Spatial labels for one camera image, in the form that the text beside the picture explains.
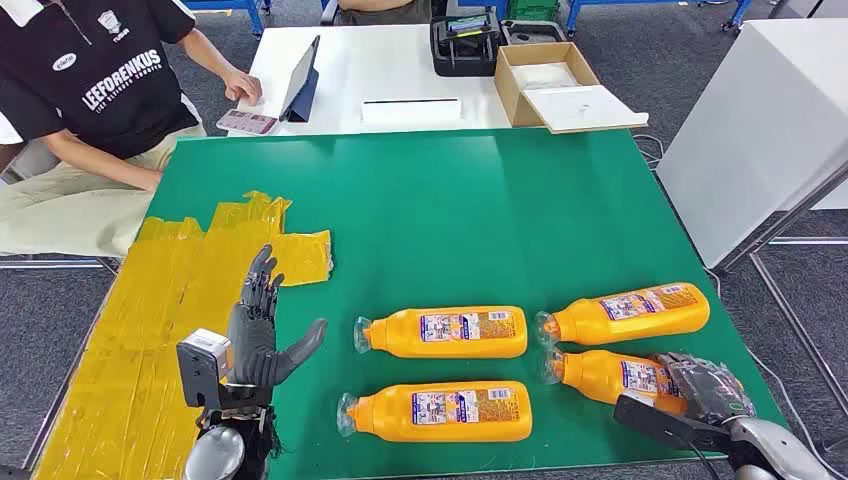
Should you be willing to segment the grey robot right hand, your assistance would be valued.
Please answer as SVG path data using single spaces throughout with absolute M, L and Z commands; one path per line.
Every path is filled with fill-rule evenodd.
M 757 415 L 743 385 L 723 363 L 673 352 L 653 354 L 650 359 L 669 374 L 671 391 L 686 401 L 686 417 L 719 426 Z

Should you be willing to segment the person's left hand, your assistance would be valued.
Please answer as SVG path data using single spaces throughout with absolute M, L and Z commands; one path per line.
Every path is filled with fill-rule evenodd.
M 230 68 L 222 76 L 225 85 L 225 96 L 235 102 L 246 101 L 249 106 L 256 106 L 261 100 L 263 90 L 260 80 L 238 69 Z

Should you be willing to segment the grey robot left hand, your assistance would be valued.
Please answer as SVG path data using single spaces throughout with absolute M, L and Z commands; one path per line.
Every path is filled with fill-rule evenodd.
M 314 320 L 295 343 L 279 350 L 275 314 L 278 290 L 284 275 L 272 275 L 277 265 L 272 246 L 264 245 L 251 261 L 239 300 L 232 307 L 227 337 L 232 343 L 234 366 L 230 382 L 257 387 L 282 384 L 322 345 L 328 322 Z

